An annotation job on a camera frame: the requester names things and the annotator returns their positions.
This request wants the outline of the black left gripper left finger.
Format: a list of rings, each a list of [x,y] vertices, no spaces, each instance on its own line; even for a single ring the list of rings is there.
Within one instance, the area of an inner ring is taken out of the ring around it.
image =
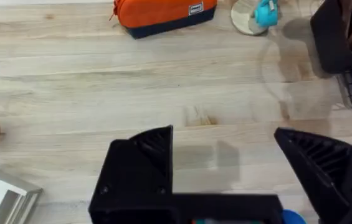
[[[125,209],[113,199],[173,193],[173,126],[154,128],[110,143],[88,208],[93,223],[172,222],[166,210]]]

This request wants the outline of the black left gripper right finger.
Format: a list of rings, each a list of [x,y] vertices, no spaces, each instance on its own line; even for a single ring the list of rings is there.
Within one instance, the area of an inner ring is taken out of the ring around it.
[[[277,128],[274,138],[319,222],[352,224],[352,144],[288,128]]]

